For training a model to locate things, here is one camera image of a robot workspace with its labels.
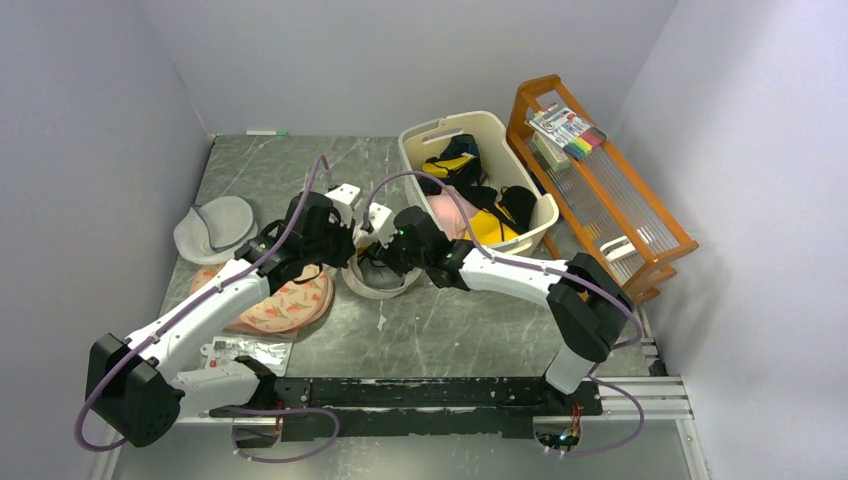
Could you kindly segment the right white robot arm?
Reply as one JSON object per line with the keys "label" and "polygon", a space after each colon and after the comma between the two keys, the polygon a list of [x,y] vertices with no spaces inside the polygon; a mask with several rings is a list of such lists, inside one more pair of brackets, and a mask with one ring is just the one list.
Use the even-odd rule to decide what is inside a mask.
{"label": "right white robot arm", "polygon": [[421,272],[438,288],[493,292],[546,308],[563,339],[539,389],[553,414],[576,403],[577,387],[607,360],[633,317],[629,298],[593,257],[538,260],[450,240],[419,207],[395,214],[371,206],[354,243],[372,248],[397,275]]}

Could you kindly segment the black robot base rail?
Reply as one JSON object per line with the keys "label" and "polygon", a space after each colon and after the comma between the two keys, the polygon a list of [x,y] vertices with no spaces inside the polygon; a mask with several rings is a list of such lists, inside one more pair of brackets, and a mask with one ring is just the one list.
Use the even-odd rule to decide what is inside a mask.
{"label": "black robot base rail", "polygon": [[531,439],[543,417],[598,416],[599,388],[583,380],[562,393],[542,377],[289,377],[251,411],[282,407],[283,442],[329,436],[499,434]]}

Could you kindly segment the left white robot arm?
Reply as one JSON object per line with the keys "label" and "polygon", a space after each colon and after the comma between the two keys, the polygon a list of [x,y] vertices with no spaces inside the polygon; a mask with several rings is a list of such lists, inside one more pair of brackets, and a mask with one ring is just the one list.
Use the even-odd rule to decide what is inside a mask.
{"label": "left white robot arm", "polygon": [[217,409],[261,416],[277,406],[277,376],[252,357],[216,369],[184,371],[200,347],[244,311],[310,265],[343,267],[354,255],[353,212],[359,188],[342,184],[326,194],[304,192],[283,220],[242,245],[219,275],[166,315],[124,339],[106,334],[91,347],[86,400],[74,427],[94,411],[126,442],[144,447],[178,420]]}

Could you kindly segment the white mesh laundry bag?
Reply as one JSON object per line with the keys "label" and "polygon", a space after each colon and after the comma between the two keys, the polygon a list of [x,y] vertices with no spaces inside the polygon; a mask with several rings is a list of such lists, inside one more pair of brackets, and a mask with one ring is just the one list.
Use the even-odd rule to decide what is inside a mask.
{"label": "white mesh laundry bag", "polygon": [[421,269],[413,269],[405,274],[397,274],[376,257],[376,248],[380,244],[373,234],[361,227],[353,232],[356,253],[340,270],[345,284],[357,295],[376,300],[385,300],[399,296],[408,290],[421,276]]}

